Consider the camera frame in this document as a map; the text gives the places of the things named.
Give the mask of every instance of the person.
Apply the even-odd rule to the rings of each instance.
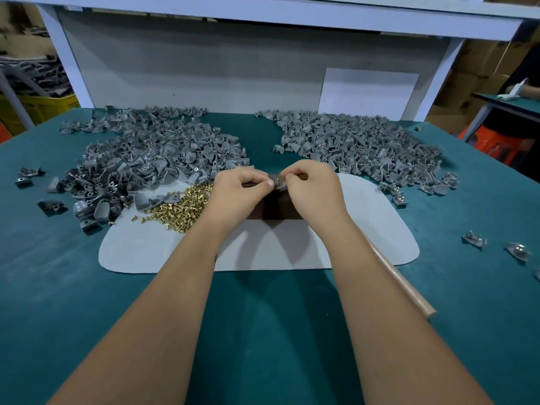
[[[281,176],[328,250],[365,403],[492,404],[350,218],[338,175],[301,160]],[[197,222],[49,405],[184,403],[220,247],[273,187],[253,168],[220,172]]]
[[[540,100],[540,44],[536,44],[530,49],[498,93],[509,93],[514,85],[524,79],[528,79],[528,82],[521,87],[519,95],[523,98]],[[493,109],[486,117],[483,125],[501,135],[523,139],[537,139],[538,129],[540,128],[538,122],[501,109]],[[519,171],[540,183],[538,159],[540,159],[540,141],[537,139],[530,148],[529,153],[523,158]]]

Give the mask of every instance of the left hand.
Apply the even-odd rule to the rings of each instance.
[[[242,187],[242,183],[248,182],[258,185]],[[223,170],[214,179],[212,193],[200,219],[212,222],[228,237],[273,189],[273,180],[261,170],[251,167]]]

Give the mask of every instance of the white paper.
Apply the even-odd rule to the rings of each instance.
[[[418,74],[326,68],[319,113],[381,115],[401,119]]]
[[[415,260],[418,244],[388,198],[366,179],[338,176],[347,211],[373,244],[396,266]],[[177,182],[143,193],[152,197],[186,187]],[[122,211],[99,248],[99,263],[113,272],[157,273],[184,235],[153,220],[131,221],[135,215],[144,216],[134,207]],[[223,245],[215,265],[216,271],[312,268],[330,268],[330,258],[303,220],[246,220]]]

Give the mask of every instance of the yellow plastic bin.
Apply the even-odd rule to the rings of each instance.
[[[80,107],[75,94],[64,96],[63,98],[17,96],[35,125],[48,121],[56,115],[69,111],[71,108]],[[4,94],[0,94],[0,120],[13,135],[19,135],[26,130]]]

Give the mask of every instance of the gray panel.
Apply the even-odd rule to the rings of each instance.
[[[326,67],[418,73],[412,120],[448,40],[58,10],[97,107],[316,110]]]

